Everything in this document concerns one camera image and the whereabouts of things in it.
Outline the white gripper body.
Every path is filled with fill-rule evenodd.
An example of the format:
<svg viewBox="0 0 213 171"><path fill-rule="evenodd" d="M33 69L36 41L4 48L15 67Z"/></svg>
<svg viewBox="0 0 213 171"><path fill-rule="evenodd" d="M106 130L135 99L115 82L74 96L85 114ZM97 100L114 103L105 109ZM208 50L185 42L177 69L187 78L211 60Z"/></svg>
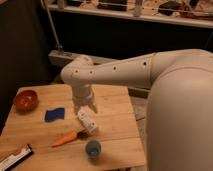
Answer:
<svg viewBox="0 0 213 171"><path fill-rule="evenodd" d="M92 106L94 103L94 93L90 85L79 85L72 87L72 99L74 106Z"/></svg>

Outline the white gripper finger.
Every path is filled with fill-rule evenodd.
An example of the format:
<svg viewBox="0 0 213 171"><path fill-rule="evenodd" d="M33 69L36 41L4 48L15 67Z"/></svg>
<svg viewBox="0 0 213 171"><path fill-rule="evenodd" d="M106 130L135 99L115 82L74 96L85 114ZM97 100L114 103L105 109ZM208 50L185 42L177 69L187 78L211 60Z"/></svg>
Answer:
<svg viewBox="0 0 213 171"><path fill-rule="evenodd" d="M96 104L95 103L90 103L89 104L89 108L94 112L94 113L98 113L98 109L97 109L97 106L96 106Z"/></svg>
<svg viewBox="0 0 213 171"><path fill-rule="evenodd" d="M81 106L78 106L78 105L74 105L74 114L75 115L77 115L78 114L78 112L80 111L80 109L81 109Z"/></svg>

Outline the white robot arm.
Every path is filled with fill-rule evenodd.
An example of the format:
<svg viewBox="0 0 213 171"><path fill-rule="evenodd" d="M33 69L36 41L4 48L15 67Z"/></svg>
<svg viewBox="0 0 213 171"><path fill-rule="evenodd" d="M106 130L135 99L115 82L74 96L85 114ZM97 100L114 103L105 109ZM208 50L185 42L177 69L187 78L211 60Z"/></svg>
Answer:
<svg viewBox="0 0 213 171"><path fill-rule="evenodd" d="M183 49L95 65L80 55L61 71L76 108L93 84L147 88L149 171L213 171L213 52Z"/></svg>

